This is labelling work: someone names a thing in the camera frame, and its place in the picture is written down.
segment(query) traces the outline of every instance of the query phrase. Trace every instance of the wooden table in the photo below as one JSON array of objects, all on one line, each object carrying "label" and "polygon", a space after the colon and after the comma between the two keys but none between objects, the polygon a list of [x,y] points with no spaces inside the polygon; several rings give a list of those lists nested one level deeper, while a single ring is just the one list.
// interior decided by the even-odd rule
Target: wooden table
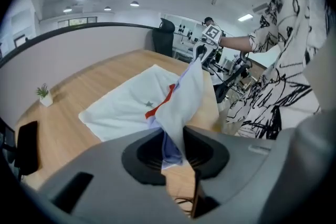
[{"label": "wooden table", "polygon": [[[187,64],[147,50],[119,55],[90,66],[53,87],[52,106],[34,103],[19,119],[20,126],[38,121],[38,155],[40,168],[26,176],[24,182],[34,189],[55,171],[63,167],[100,140],[78,119],[78,114],[103,95],[138,75],[152,65],[158,65],[180,75]],[[203,102],[188,125],[219,131],[218,108],[210,75],[204,71]],[[194,176],[191,167],[173,167],[163,172],[172,196],[193,196]]]}]

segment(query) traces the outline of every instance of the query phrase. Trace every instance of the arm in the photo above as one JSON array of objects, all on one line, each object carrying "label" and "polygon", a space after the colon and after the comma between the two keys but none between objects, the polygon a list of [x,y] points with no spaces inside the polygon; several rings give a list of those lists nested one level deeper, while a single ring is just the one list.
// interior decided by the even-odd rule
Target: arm
[{"label": "arm", "polygon": [[222,37],[219,45],[229,49],[252,52],[249,37]]},{"label": "arm", "polygon": [[219,45],[243,52],[266,52],[278,43],[276,0],[271,0],[260,18],[260,27],[247,37],[222,37]]}]

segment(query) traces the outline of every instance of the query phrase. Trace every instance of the star print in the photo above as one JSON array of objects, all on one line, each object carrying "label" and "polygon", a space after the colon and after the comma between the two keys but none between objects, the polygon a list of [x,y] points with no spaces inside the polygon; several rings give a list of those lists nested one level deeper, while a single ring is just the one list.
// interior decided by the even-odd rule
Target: star print
[{"label": "star print", "polygon": [[151,103],[150,101],[148,101],[147,104],[145,104],[145,105],[152,107],[153,103]]}]

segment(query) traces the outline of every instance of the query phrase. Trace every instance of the potted plant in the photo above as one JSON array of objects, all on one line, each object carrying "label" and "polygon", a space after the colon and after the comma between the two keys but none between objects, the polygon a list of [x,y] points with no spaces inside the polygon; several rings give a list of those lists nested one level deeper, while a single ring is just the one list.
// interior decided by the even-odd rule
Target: potted plant
[{"label": "potted plant", "polygon": [[40,102],[45,106],[50,106],[53,103],[53,98],[44,83],[41,88],[37,88],[36,94],[40,96]]}]

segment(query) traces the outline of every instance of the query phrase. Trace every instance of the curved partition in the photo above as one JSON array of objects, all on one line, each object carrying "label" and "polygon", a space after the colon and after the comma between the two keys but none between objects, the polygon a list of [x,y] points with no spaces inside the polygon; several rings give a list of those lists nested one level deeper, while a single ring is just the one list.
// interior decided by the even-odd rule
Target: curved partition
[{"label": "curved partition", "polygon": [[58,29],[28,41],[0,62],[0,118],[14,128],[49,88],[99,61],[138,49],[153,50],[151,27],[98,23]]}]

